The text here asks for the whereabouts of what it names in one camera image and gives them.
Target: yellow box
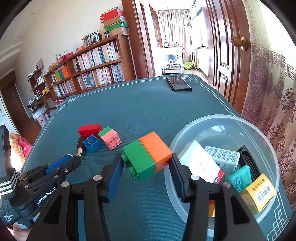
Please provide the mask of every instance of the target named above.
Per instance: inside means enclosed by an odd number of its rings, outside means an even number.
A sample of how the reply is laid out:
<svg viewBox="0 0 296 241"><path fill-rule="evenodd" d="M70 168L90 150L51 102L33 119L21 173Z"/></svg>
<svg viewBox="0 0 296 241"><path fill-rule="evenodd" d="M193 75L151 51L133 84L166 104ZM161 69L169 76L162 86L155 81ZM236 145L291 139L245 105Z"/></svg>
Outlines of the yellow box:
<svg viewBox="0 0 296 241"><path fill-rule="evenodd" d="M209 217L215 217L215 201L209 201Z"/></svg>
<svg viewBox="0 0 296 241"><path fill-rule="evenodd" d="M275 194L276 191L270 180L264 174L261 174L253 183L243 190L240 196L249 207L252 214L255 215L264 209Z"/></svg>

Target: smartphone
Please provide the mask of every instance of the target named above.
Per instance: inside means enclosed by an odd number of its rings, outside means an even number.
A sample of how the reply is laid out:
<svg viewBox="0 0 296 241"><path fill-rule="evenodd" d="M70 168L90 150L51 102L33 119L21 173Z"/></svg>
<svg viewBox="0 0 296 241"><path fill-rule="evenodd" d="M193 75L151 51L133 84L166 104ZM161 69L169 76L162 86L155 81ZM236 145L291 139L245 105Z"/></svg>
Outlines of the smartphone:
<svg viewBox="0 0 296 241"><path fill-rule="evenodd" d="M181 76L172 76L167 77L166 79L172 91L192 91L192 88Z"/></svg>

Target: hand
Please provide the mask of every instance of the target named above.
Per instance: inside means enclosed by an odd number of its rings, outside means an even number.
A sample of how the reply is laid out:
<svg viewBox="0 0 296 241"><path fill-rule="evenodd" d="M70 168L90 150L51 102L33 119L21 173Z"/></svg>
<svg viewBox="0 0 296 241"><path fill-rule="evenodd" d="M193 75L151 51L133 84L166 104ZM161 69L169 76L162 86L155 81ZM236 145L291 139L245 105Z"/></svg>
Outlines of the hand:
<svg viewBox="0 0 296 241"><path fill-rule="evenodd" d="M12 229L13 229L13 236L17 241L26 241L31 231L31 229L27 229L27 230L20 229L16 223L12 225Z"/></svg>

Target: ceiling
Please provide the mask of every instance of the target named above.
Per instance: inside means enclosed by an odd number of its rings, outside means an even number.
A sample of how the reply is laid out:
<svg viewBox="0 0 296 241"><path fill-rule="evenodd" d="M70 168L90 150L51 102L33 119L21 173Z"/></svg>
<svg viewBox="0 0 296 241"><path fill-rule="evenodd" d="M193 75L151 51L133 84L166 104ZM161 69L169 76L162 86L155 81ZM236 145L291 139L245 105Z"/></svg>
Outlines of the ceiling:
<svg viewBox="0 0 296 241"><path fill-rule="evenodd" d="M32 0L14 18L0 39L0 79L14 68L22 47L22 38L45 3L46 0Z"/></svg>
<svg viewBox="0 0 296 241"><path fill-rule="evenodd" d="M194 0L148 0L152 7L158 10L166 9L190 9L193 5Z"/></svg>

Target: table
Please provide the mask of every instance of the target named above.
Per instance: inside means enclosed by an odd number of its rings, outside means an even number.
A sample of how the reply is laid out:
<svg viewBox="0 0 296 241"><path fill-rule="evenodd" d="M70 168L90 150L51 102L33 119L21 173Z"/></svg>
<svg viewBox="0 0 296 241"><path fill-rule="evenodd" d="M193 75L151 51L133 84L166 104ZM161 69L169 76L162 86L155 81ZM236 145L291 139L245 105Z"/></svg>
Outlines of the table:
<svg viewBox="0 0 296 241"><path fill-rule="evenodd" d="M161 76L68 97L43 127L24 171L69 153L75 155L77 130L81 125L110 126L118 132L122 143L113 151L102 146L93 154L86 152L82 165L67 176L72 183L99 174L117 152L122 152L123 146L151 131L156 131L169 146L177 133L197 118L212 114L239 116L219 92L199 77L191 74L182 77L192 87L191 92L171 91L166 76ZM139 182L133 180L124 167L116 197L104 204L104 213L111 240L182 240L185 223L170 203L163 170ZM80 240L85 240L81 203L78 214ZM291 216L292 210L280 183L274 205L260 223L268 241L279 235Z"/></svg>
<svg viewBox="0 0 296 241"><path fill-rule="evenodd" d="M45 109L46 109L46 113L48 115L48 118L50 118L51 117L50 116L50 111L51 110L55 110L57 108L56 107L53 107L53 108L49 108L48 107L48 103L47 103L47 99L48 98L51 98L50 92L47 92L47 93L43 94L41 97L39 97L38 99L36 99L35 101L33 101L32 104L31 104L31 108L32 108L33 113L35 113L35 111L36 111L34 106L36 106L36 105L39 106L39 105L43 105L44 104Z"/></svg>

